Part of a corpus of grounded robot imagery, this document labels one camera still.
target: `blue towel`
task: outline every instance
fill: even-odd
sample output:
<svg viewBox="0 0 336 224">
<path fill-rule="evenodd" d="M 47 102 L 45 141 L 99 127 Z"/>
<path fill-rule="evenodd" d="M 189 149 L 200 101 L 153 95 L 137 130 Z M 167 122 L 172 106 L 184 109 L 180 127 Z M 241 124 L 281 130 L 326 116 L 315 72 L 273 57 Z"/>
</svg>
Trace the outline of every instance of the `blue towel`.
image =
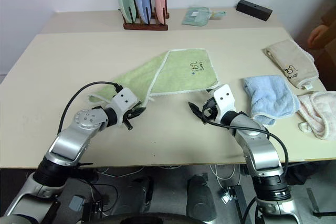
<svg viewBox="0 0 336 224">
<path fill-rule="evenodd" d="M 263 125 L 274 125 L 300 108 L 299 99 L 281 76 L 255 76 L 244 79 L 244 90 L 251 98 L 251 117 Z"/>
</svg>

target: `white tabletop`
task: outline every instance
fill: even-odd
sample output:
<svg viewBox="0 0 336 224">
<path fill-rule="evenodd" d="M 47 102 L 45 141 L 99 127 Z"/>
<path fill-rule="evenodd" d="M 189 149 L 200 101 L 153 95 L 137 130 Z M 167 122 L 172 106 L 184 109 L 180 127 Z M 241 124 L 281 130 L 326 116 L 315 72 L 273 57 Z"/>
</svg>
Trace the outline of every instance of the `white tabletop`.
<svg viewBox="0 0 336 224">
<path fill-rule="evenodd" d="M 221 26 L 229 18 L 217 24 Z M 282 27 L 223 26 L 104 32 L 85 28 L 90 31 L 80 33 L 48 33 L 52 29 L 44 29 L 0 85 L 0 166 L 37 167 L 55 139 L 64 106 L 79 88 L 93 81 L 113 80 L 170 49 L 207 49 L 220 82 L 231 87 L 237 110 L 249 113 L 243 78 L 281 75 L 261 49 L 290 36 Z M 314 90 L 324 90 L 319 80 L 313 86 Z M 296 94 L 307 93 L 290 87 Z M 97 88 L 87 89 L 73 102 L 64 127 L 78 110 L 90 108 L 85 99 Z M 98 133 L 81 161 L 94 162 L 94 166 L 243 163 L 242 150 L 230 133 L 203 125 L 189 109 L 187 101 L 202 105 L 208 98 L 205 91 L 156 97 L 140 117 L 132 120 L 133 130 L 112 126 Z M 302 119 L 295 114 L 269 128 L 285 143 L 291 161 L 336 158 L 336 141 L 302 133 L 299 122 Z M 284 160 L 281 147 L 271 141 Z"/>
</svg>

